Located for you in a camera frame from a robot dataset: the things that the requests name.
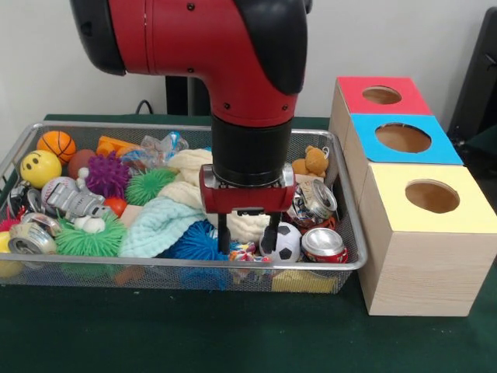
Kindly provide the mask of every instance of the wire basket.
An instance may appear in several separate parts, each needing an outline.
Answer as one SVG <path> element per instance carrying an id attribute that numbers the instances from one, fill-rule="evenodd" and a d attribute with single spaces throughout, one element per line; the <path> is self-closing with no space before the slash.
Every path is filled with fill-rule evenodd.
<path id="1" fill-rule="evenodd" d="M 209 127 L 50 121 L 34 124 L 25 129 L 0 165 L 0 217 L 6 218 L 7 196 L 20 181 L 18 164 L 27 152 L 36 148 L 41 135 L 54 130 L 70 134 L 80 149 L 95 149 L 102 135 L 140 144 L 145 135 L 164 138 L 170 131 L 179 131 L 190 148 L 210 146 Z M 333 188 L 339 203 L 336 231 L 349 250 L 348 263 L 244 263 L 0 253 L 0 273 L 2 264 L 8 261 L 23 264 L 21 273 L 14 277 L 3 278 L 0 274 L 0 284 L 335 294 L 352 271 L 365 264 L 367 248 L 338 139 L 327 131 L 293 130 L 288 162 L 302 158 L 309 145 L 330 149 L 325 183 Z"/>

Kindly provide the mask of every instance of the red box top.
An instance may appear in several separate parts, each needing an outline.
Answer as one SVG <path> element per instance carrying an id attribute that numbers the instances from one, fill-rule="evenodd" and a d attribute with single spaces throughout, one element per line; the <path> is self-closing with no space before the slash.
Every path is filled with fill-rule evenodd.
<path id="1" fill-rule="evenodd" d="M 433 115 L 410 78 L 341 76 L 350 114 Z"/>

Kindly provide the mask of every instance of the stacked wooden box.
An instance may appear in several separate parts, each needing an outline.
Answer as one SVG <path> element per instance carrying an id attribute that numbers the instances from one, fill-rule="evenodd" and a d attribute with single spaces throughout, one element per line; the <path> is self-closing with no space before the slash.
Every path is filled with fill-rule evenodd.
<path id="1" fill-rule="evenodd" d="M 330 131 L 370 250 L 370 315 L 467 315 L 497 254 L 497 217 L 412 80 L 338 78 Z"/>

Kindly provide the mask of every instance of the circular hole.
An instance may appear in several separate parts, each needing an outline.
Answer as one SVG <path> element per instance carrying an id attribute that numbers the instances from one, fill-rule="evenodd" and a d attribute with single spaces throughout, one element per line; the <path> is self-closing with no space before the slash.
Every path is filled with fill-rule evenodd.
<path id="1" fill-rule="evenodd" d="M 402 100 L 399 92 L 392 88 L 383 87 L 382 85 L 364 89 L 363 97 L 372 103 L 379 103 L 380 105 L 400 103 Z"/>
<path id="2" fill-rule="evenodd" d="M 381 144 L 399 152 L 420 153 L 432 144 L 427 133 L 403 123 L 389 123 L 377 128 L 376 137 Z"/>
<path id="3" fill-rule="evenodd" d="M 405 196 L 416 206 L 436 214 L 454 211 L 460 200 L 450 186 L 435 180 L 416 180 L 405 188 Z"/>

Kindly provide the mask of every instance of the brown teddy bear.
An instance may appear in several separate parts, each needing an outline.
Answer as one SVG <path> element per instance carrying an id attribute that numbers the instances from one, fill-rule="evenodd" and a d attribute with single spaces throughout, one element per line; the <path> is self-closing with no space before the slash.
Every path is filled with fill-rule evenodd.
<path id="1" fill-rule="evenodd" d="M 297 159 L 292 163 L 292 167 L 297 175 L 326 177 L 328 164 L 328 155 L 325 152 L 314 146 L 307 146 L 305 159 Z"/>

